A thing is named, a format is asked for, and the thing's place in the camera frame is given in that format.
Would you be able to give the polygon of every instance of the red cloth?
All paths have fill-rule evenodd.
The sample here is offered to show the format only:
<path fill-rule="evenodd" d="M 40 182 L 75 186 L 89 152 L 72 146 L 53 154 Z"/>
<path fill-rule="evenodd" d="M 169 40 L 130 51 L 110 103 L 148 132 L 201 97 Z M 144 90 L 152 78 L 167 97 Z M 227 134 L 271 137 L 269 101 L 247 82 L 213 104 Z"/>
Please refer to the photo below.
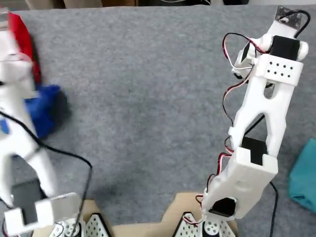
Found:
<path fill-rule="evenodd" d="M 9 12 L 9 29 L 14 33 L 21 52 L 28 55 L 33 61 L 35 83 L 40 83 L 40 68 L 33 56 L 31 37 L 19 15 Z"/>

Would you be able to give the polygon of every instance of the teal cloth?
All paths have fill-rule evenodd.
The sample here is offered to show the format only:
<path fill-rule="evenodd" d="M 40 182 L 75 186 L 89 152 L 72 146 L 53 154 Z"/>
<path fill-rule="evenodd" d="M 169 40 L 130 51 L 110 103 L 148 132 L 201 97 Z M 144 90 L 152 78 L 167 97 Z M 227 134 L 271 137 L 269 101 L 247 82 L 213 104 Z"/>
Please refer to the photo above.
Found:
<path fill-rule="evenodd" d="M 289 196 L 316 212 L 316 140 L 310 139 L 300 153 L 289 179 Z"/>

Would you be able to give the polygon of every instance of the gray felt surface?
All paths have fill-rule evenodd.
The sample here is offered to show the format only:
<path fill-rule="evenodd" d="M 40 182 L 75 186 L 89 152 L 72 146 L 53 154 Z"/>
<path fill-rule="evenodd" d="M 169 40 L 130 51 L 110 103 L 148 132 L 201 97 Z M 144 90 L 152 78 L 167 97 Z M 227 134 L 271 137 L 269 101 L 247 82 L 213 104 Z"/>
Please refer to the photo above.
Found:
<path fill-rule="evenodd" d="M 316 235 L 315 215 L 287 196 L 289 172 L 316 132 L 316 7 L 304 9 L 313 19 L 300 39 L 310 44 L 310 53 L 278 156 L 276 237 Z M 275 11 L 276 6 L 194 6 L 19 12 L 34 36 L 45 83 L 64 92 L 58 127 L 47 142 L 91 161 L 88 197 L 112 224 L 159 221 L 177 192 L 203 190 L 229 128 L 222 94 L 236 83 L 222 37 L 230 31 L 259 37 Z M 229 52 L 236 56 L 244 44 L 231 37 Z M 231 94 L 230 113 L 244 92 Z M 252 133 L 265 134 L 264 124 Z M 81 193 L 84 164 L 50 155 L 61 192 Z M 17 181 L 34 176 L 18 159 L 14 173 Z M 274 198 L 268 186 L 239 220 L 241 236 L 268 236 Z"/>

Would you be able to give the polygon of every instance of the white robotic arm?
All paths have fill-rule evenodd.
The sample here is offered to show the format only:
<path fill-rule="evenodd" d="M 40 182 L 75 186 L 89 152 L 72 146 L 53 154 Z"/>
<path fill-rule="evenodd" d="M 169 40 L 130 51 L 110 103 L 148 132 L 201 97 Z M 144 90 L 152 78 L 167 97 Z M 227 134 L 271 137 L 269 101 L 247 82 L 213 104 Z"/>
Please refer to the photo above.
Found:
<path fill-rule="evenodd" d="M 277 155 L 286 128 L 285 117 L 303 68 L 299 61 L 309 50 L 306 42 L 294 39 L 297 29 L 288 26 L 296 20 L 294 17 L 298 15 L 284 24 L 278 16 L 267 34 L 252 39 L 268 53 L 256 55 L 255 47 L 248 44 L 238 55 L 236 67 L 251 64 L 253 68 L 233 69 L 237 76 L 248 79 L 248 86 L 234 125 L 229 129 L 233 154 L 225 169 L 211 177 L 203 193 L 202 213 L 209 218 L 227 221 L 244 217 L 278 172 Z M 268 83 L 275 86 L 271 98 L 264 95 Z M 265 142 L 244 135 L 260 114 L 266 117 Z"/>
<path fill-rule="evenodd" d="M 21 121 L 35 134 L 24 103 L 25 98 L 36 95 L 32 61 L 19 52 L 13 33 L 8 29 L 7 9 L 0 10 L 0 17 L 0 111 Z M 35 140 L 16 122 L 2 116 L 0 120 L 4 120 L 8 128 L 7 132 L 0 129 L 0 198 L 11 208 L 4 214 L 7 234 L 19 235 L 76 217 L 81 199 L 75 193 L 57 195 L 56 174 L 46 150 L 39 149 Z M 24 193 L 12 193 L 13 155 L 25 159 L 35 170 L 40 188 L 37 189 L 37 183 L 27 182 L 17 188 L 24 189 Z M 36 197 L 35 193 L 42 191 L 42 197 Z"/>

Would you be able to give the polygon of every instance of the cardboard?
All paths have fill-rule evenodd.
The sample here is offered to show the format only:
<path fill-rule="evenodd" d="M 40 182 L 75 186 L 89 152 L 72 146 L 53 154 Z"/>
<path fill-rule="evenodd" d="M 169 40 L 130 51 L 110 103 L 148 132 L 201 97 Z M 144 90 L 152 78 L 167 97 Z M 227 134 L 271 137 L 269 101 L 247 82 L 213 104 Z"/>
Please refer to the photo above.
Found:
<path fill-rule="evenodd" d="M 172 237 L 183 212 L 191 212 L 195 219 L 200 218 L 199 204 L 195 201 L 195 193 L 178 193 L 174 201 L 170 204 L 159 223 L 143 223 L 118 225 L 111 227 L 106 222 L 108 229 L 114 237 Z M 94 200 L 86 200 L 83 207 L 83 219 L 87 222 L 93 213 L 100 210 Z M 230 227 L 237 236 L 237 223 L 229 222 Z M 33 237 L 47 237 L 52 231 L 53 226 L 34 231 Z"/>

